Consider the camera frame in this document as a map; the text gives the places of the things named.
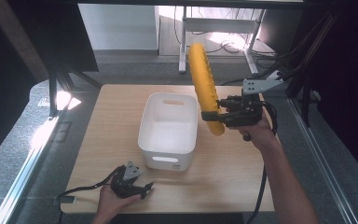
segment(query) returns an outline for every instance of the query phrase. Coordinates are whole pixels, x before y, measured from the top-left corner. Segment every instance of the wooden table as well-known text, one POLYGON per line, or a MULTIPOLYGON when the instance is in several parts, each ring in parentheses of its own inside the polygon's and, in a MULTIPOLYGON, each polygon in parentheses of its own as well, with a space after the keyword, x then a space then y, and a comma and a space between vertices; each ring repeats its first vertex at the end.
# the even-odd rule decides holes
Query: wooden table
MULTIPOLYGON (((219 98, 241 94, 241 87, 216 87, 219 98)), ((145 167, 138 134, 145 104, 154 92, 173 92, 196 97, 193 86, 105 85, 89 121, 68 189, 91 186, 119 165, 133 161, 143 171, 135 182, 154 182, 141 202, 122 213, 228 213, 253 211, 260 187, 263 161, 252 143, 237 131, 226 129, 214 136, 199 113, 193 161, 184 172, 145 167)), ((95 213, 99 189, 79 191, 76 202, 62 204, 64 213, 95 213)), ((273 211, 269 184, 260 211, 273 211)))

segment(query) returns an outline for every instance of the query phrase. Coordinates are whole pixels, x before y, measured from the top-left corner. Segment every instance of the black handle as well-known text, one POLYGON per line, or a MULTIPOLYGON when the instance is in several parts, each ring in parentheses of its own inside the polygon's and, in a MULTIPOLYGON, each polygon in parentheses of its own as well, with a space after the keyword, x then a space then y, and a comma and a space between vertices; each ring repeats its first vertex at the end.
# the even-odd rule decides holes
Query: black handle
POLYGON ((243 136, 242 136, 242 139, 243 139, 243 141, 245 141, 245 142, 250 142, 251 140, 252 140, 252 137, 251 137, 251 135, 250 134, 244 134, 243 136))

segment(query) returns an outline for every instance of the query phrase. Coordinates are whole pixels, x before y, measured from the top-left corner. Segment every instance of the white plastic bin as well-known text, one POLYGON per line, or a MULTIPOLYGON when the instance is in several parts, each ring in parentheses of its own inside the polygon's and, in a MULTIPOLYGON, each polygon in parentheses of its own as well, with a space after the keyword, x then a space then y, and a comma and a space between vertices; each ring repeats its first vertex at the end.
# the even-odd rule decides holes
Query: white plastic bin
POLYGON ((190 166, 197 139, 197 105, 189 95, 149 96, 138 137, 147 167, 184 171, 190 166))

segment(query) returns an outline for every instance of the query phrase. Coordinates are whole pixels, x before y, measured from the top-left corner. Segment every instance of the metal bracket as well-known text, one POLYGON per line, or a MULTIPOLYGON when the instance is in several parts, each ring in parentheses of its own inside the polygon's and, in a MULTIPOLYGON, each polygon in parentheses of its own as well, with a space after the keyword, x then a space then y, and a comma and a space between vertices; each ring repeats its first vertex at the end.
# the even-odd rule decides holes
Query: metal bracket
POLYGON ((129 161, 127 163, 127 169, 124 172, 123 180, 133 179, 133 178, 140 176, 141 174, 142 173, 139 170, 139 167, 136 167, 132 161, 129 161))
POLYGON ((62 196, 60 199, 54 199, 53 204, 54 205, 60 205, 62 203, 75 203, 76 197, 75 196, 62 196))
POLYGON ((266 90, 269 90, 273 87, 276 87, 283 83, 283 80, 243 80, 243 94, 255 94, 260 93, 266 90))

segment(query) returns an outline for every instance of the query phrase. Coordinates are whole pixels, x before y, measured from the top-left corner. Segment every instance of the human hand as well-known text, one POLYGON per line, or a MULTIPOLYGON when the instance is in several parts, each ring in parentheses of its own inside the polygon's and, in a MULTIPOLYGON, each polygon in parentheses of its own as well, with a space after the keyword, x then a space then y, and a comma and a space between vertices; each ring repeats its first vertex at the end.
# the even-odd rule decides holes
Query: human hand
POLYGON ((262 119, 252 126, 229 127, 231 130, 238 130, 242 135, 251 135, 251 140, 259 150, 271 148, 271 145, 278 143, 274 133, 269 126, 265 112, 262 119))
POLYGON ((98 202, 97 213, 92 220, 92 224, 104 224, 115 217, 121 209, 131 203, 135 203, 141 199, 141 195, 133 195, 128 198, 119 198, 111 189, 110 185, 105 185, 101 188, 100 199, 98 202))

